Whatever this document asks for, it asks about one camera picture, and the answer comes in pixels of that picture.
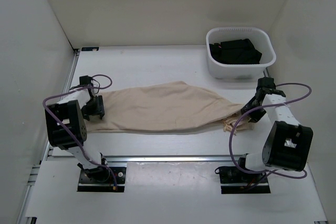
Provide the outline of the beige trousers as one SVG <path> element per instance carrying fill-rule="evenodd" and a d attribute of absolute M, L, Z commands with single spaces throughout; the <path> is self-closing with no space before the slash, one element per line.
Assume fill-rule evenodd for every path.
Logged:
<path fill-rule="evenodd" d="M 86 122 L 89 133 L 192 131 L 223 123 L 231 131 L 243 104 L 183 81 L 127 88 L 102 94 L 105 115 Z"/>

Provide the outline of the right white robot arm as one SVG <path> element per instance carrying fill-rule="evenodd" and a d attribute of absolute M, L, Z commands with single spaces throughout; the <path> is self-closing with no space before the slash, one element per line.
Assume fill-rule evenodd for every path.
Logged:
<path fill-rule="evenodd" d="M 236 177 L 240 181 L 247 182 L 255 172 L 272 168 L 303 171 L 313 130 L 296 120 L 287 107 L 285 93 L 277 89 L 273 78 L 258 80 L 256 93 L 241 109 L 241 114 L 249 123 L 257 123 L 266 115 L 272 128 L 260 152 L 246 154 L 238 161 Z"/>

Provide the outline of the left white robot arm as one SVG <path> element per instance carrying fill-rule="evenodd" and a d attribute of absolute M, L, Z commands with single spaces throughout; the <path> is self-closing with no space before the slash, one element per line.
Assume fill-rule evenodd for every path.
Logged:
<path fill-rule="evenodd" d="M 43 106 L 50 145 L 72 154 L 84 172 L 91 173 L 98 182 L 105 182 L 110 176 L 106 159 L 99 152 L 84 149 L 88 136 L 86 122 L 91 117 L 103 119 L 105 115 L 99 89 L 100 83 L 94 76 L 81 76 L 77 86 L 60 95 L 60 101 L 47 105 L 50 98 L 46 98 Z"/>

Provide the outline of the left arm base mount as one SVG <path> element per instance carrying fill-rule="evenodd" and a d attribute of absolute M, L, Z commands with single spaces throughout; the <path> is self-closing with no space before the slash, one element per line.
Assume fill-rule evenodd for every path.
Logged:
<path fill-rule="evenodd" d="M 125 189 L 125 180 L 127 168 L 122 166 L 110 167 L 113 171 L 98 167 L 94 169 L 84 169 L 78 163 L 80 175 L 78 180 L 78 192 L 90 193 L 123 193 Z"/>

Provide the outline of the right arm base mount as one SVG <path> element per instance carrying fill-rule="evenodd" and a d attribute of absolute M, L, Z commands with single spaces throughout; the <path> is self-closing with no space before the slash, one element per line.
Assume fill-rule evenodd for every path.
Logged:
<path fill-rule="evenodd" d="M 249 174 L 236 166 L 220 166 L 214 172 L 219 176 L 222 195 L 271 193 L 266 173 Z"/>

